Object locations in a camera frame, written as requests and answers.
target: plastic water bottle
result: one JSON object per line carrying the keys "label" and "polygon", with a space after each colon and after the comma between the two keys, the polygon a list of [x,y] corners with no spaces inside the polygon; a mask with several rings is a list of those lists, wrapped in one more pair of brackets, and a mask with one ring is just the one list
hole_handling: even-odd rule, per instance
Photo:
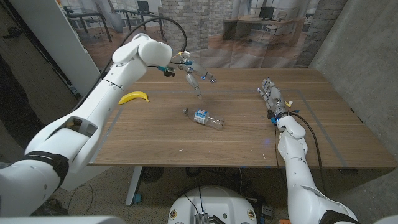
{"label": "plastic water bottle", "polygon": [[210,116],[208,111],[185,108],[183,112],[194,122],[204,124],[218,130],[223,129],[224,119],[217,116]]}

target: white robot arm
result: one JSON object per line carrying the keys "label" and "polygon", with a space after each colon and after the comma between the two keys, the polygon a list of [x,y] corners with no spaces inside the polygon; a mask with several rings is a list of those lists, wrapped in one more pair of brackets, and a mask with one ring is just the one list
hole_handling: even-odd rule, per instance
{"label": "white robot arm", "polygon": [[149,65],[166,67],[171,58],[170,46],[145,34],[118,48],[110,71],[84,103],[41,130],[21,161],[0,169],[0,217],[30,215],[61,186],[68,172],[81,171],[124,91]]}
{"label": "white robot arm", "polygon": [[339,202],[324,196],[315,186],[305,155],[305,129],[289,116],[280,90],[268,78],[257,89],[268,107],[268,118],[282,133],[278,151],[286,165],[288,213],[292,224],[359,223],[355,214]]}

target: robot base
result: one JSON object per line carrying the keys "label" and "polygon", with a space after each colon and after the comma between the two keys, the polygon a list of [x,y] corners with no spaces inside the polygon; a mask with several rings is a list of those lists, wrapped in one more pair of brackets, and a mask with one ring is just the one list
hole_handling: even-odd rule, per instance
{"label": "robot base", "polygon": [[[242,195],[233,190],[220,186],[202,186],[200,187],[201,201],[205,215],[197,215],[210,217],[210,219],[218,219],[221,223],[257,223],[256,215],[251,204]],[[202,205],[200,203],[199,188],[195,188],[185,195],[192,201],[202,214]],[[177,199],[172,205],[169,213],[168,224],[191,224],[194,223],[197,211],[192,203],[184,195]],[[209,223],[208,218],[197,220],[195,223]]]}

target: yellow banana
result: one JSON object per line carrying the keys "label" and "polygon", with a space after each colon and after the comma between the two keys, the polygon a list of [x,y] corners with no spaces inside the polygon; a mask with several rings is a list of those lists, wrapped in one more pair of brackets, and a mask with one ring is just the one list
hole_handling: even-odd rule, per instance
{"label": "yellow banana", "polygon": [[142,98],[142,99],[145,99],[147,102],[149,102],[148,95],[146,93],[141,92],[141,91],[134,91],[132,93],[124,95],[120,99],[119,104],[122,105],[123,103],[127,103],[128,101],[135,99],[135,98]]}

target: desk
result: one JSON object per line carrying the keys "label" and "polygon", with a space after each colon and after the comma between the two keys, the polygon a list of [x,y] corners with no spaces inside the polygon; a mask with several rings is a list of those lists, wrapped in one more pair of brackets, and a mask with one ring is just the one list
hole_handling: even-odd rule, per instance
{"label": "desk", "polygon": [[[132,201],[141,166],[277,167],[274,126],[267,119],[266,104],[256,91],[267,77],[281,89],[285,100],[294,101],[293,108],[299,109],[312,126],[324,169],[391,169],[397,165],[318,70],[209,72],[218,82],[200,82],[200,101],[183,72],[167,78],[150,69],[127,91],[144,91],[150,103],[132,100],[114,111],[92,164],[137,166],[129,200]],[[182,113],[184,108],[203,108],[220,115],[225,120],[224,129],[217,131],[190,121]],[[301,124],[307,131],[308,164],[316,168],[315,143],[310,131]],[[283,159],[277,156],[283,166]]]}
{"label": "desk", "polygon": [[[104,15],[102,15],[99,12],[96,12],[94,10],[89,10],[89,9],[82,9],[82,10],[83,10],[83,12],[79,12],[79,13],[74,13],[74,14],[67,13],[67,16],[68,16],[68,18],[77,18],[78,17],[80,19],[81,25],[83,26],[83,28],[87,34],[88,34],[88,30],[87,30],[85,21],[83,20],[83,17],[85,17],[85,16],[100,16],[101,20],[105,21]],[[106,35],[108,36],[109,42],[112,42],[111,34],[109,34],[108,26],[106,26],[105,22],[103,22],[103,24],[104,24],[104,28],[106,31]]]}
{"label": "desk", "polygon": [[289,21],[272,21],[262,20],[261,18],[252,17],[250,15],[243,16],[239,19],[225,19],[223,26],[223,40],[235,39],[245,37],[250,34],[252,24],[269,24],[277,27],[295,25],[295,29],[292,32],[289,40],[289,46],[297,44],[300,38],[300,33],[303,29],[305,17],[295,18]]}
{"label": "desk", "polygon": [[[127,19],[127,24],[129,26],[129,30],[131,31],[131,25],[130,25],[130,19],[129,19],[129,13],[131,14],[135,14],[135,15],[140,15],[141,16],[141,21],[144,22],[144,16],[150,16],[150,17],[158,17],[158,14],[154,14],[154,13],[146,13],[146,12],[140,12],[140,11],[130,11],[130,10],[126,10],[126,9],[115,9],[116,12],[121,12],[121,13],[125,13],[126,15],[126,19]],[[159,29],[160,29],[160,34],[162,36],[162,40],[167,41],[166,38],[163,35],[163,26],[162,26],[162,20],[159,19]]]}

